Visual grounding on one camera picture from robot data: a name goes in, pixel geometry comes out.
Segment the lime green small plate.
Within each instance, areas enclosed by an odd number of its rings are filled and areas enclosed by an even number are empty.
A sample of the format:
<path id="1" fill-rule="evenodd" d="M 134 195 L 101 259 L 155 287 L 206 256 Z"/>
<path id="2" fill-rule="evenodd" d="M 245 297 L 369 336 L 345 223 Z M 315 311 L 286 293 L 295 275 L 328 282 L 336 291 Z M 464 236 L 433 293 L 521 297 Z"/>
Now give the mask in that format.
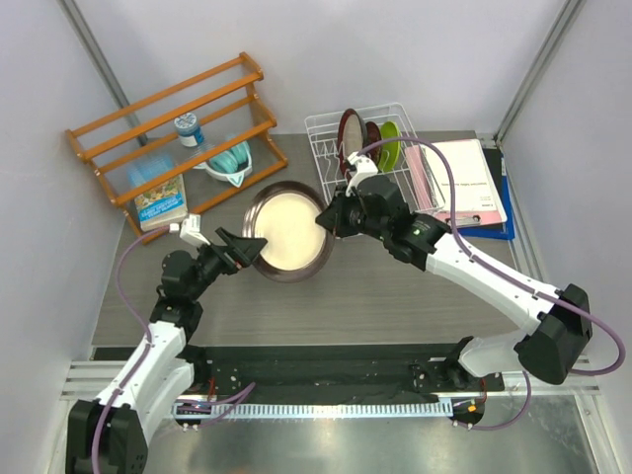
<path id="1" fill-rule="evenodd" d="M 398 137 L 400 135 L 400 130 L 394 121 L 387 121 L 381 126 L 380 133 L 381 138 L 386 140 Z M 398 162 L 399 153 L 400 142 L 398 140 L 383 144 L 378 161 L 378 169 L 384 173 L 391 172 Z"/>

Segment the dark red cream plate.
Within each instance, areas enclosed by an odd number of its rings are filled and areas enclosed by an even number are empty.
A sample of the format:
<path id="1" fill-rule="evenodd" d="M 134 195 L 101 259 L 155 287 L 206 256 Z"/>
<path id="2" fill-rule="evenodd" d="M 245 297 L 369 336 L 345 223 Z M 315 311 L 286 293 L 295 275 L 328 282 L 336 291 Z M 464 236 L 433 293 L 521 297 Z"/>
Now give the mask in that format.
<path id="1" fill-rule="evenodd" d="M 347 158 L 361 150 L 367 140 L 367 131 L 363 119 L 356 110 L 346 109 L 343 112 L 338 128 L 337 149 L 340 170 L 343 174 L 348 169 Z"/>

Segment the red floral small plate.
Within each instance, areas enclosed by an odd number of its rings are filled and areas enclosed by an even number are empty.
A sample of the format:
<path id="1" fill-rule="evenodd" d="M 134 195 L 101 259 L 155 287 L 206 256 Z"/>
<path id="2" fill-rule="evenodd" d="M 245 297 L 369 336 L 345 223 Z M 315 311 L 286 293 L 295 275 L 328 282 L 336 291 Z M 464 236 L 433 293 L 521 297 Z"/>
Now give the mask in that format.
<path id="1" fill-rule="evenodd" d="M 375 142 L 378 142 L 382 139 L 380 128 L 374 121 L 371 121 L 371 120 L 367 121 L 365 123 L 365 127 L 366 127 L 366 133 L 367 133 L 366 143 L 365 143 L 366 146 L 371 145 Z M 373 161 L 376 167 L 379 167 L 379 162 L 381 158 L 381 150 L 382 148 L 380 146 L 377 146 L 375 148 L 372 148 L 366 153 L 366 155 Z"/>

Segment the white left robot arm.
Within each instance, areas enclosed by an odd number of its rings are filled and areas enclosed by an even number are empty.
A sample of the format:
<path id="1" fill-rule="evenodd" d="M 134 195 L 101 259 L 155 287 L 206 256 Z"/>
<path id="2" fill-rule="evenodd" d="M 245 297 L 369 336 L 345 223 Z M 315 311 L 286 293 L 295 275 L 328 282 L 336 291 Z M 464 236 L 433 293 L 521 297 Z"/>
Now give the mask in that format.
<path id="1" fill-rule="evenodd" d="M 110 384 L 94 399 L 77 401 L 68 414 L 66 472 L 142 472 L 151 439 L 176 400 L 208 386 L 204 351 L 190 344 L 202 315 L 199 299 L 218 277 L 253 265 L 267 244 L 224 228 L 216 233 L 220 244 L 191 233 L 195 255 L 179 250 L 163 259 L 143 339 Z"/>

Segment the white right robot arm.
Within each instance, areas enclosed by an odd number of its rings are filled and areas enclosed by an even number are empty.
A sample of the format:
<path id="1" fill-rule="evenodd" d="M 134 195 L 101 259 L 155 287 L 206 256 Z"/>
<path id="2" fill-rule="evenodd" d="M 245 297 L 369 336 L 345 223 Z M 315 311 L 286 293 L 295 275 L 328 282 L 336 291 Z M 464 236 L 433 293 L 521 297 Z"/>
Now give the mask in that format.
<path id="1" fill-rule="evenodd" d="M 469 389 L 493 372 L 521 369 L 560 385 L 593 335 L 583 289 L 569 284 L 559 290 L 518 273 L 455 236 L 445 222 L 412 211 L 381 175 L 353 191 L 338 186 L 315 221 L 336 237 L 363 234 L 380 241 L 395 260 L 467 289 L 515 324 L 504 335 L 460 341 L 445 367 L 456 389 Z"/>

